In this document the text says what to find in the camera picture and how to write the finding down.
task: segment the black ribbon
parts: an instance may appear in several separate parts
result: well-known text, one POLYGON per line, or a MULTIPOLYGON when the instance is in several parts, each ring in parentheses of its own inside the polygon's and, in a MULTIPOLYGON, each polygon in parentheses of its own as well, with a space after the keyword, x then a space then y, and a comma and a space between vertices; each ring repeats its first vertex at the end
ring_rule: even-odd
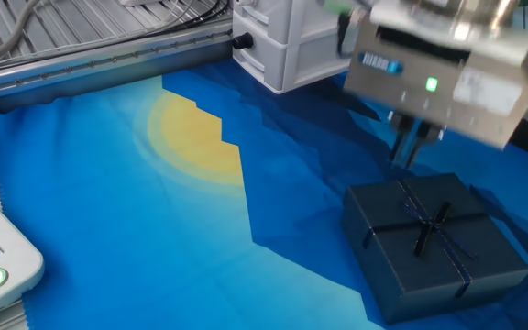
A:
POLYGON ((454 249, 450 244, 450 241, 453 242, 462 252, 464 252, 468 257, 474 260, 478 260, 478 256, 471 252, 465 245, 463 245, 458 240, 454 239, 444 228, 441 227, 443 223, 457 222, 457 221, 466 221, 481 219, 482 217, 487 216, 485 213, 476 213, 476 214, 467 214, 460 216, 449 216, 449 211, 451 210, 451 203, 444 202, 437 215, 431 217, 417 196, 413 193, 411 188, 407 185, 406 182, 400 180, 399 185, 404 190, 407 195, 408 203, 401 203, 401 208, 413 219, 417 220, 416 222, 405 223, 405 224, 393 224, 393 225, 379 225, 376 227, 371 227, 370 230, 366 233, 364 237, 363 247, 367 248, 369 241, 373 236, 392 231, 406 230, 412 228, 421 228, 421 234, 417 238, 417 242, 414 246, 414 255, 416 257, 421 257, 425 247, 427 246, 427 240, 431 233, 437 237, 439 243, 441 244, 444 252, 449 257, 449 260, 456 268, 457 272, 462 278, 463 284, 456 293, 456 297, 461 297, 464 292, 468 289, 468 286, 472 282, 472 277, 469 275, 468 270, 462 264, 461 260, 457 256, 454 249))

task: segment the blue cloth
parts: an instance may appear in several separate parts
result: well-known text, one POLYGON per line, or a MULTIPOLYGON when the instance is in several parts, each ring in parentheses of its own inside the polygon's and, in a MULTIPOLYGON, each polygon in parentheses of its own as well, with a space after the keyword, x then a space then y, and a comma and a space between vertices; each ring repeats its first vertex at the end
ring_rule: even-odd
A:
MULTIPOLYGON (((338 222, 348 185, 393 175, 394 135, 343 79, 275 95, 227 60, 0 115, 4 212, 46 260, 30 328, 528 329, 528 278, 384 325, 338 222)), ((448 133, 412 171, 473 185, 528 263, 527 153, 448 133)))

